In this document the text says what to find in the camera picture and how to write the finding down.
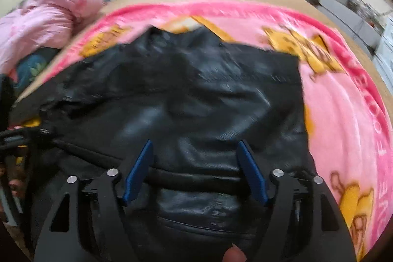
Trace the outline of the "right hand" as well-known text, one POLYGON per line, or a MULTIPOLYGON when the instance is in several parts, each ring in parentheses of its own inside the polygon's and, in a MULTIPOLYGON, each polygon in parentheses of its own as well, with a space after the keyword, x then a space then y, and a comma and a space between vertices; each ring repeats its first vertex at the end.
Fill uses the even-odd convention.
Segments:
POLYGON ((235 244, 226 250, 222 262, 246 262, 247 257, 235 244))

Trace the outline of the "left hand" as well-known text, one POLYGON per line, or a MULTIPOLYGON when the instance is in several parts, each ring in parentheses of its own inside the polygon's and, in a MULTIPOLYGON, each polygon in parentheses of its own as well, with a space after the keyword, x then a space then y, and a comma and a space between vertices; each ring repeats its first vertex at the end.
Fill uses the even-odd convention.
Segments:
POLYGON ((25 174, 19 167, 6 168, 1 165, 1 207, 6 220, 13 225, 19 223, 22 213, 21 200, 25 196, 25 174))

